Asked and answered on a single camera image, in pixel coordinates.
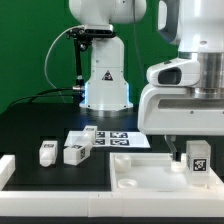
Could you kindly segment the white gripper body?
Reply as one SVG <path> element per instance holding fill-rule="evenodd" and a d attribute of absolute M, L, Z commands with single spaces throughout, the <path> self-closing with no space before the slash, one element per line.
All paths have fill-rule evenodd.
<path fill-rule="evenodd" d="M 147 135 L 224 136 L 224 100 L 192 99 L 189 88 L 146 85 L 138 129 Z"/>

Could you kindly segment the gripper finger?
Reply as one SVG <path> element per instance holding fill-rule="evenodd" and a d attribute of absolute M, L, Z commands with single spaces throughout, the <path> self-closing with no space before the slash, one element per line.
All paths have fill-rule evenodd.
<path fill-rule="evenodd" d="M 181 152 L 177 150 L 177 148 L 175 147 L 175 144 L 174 144 L 174 142 L 176 141 L 176 137 L 171 136 L 171 135 L 166 135 L 165 141 L 172 153 L 172 160 L 176 161 L 176 162 L 180 162 L 181 161 Z"/>

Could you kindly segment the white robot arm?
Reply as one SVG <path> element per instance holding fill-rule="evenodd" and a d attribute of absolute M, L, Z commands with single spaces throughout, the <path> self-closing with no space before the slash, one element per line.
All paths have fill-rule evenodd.
<path fill-rule="evenodd" d="M 137 126 L 146 135 L 224 135 L 224 0 L 69 0 L 81 35 L 93 41 L 85 108 L 120 110 L 128 104 L 121 74 L 123 42 L 115 24 L 142 21 L 140 46 L 159 57 L 165 42 L 177 57 L 147 69 Z"/>

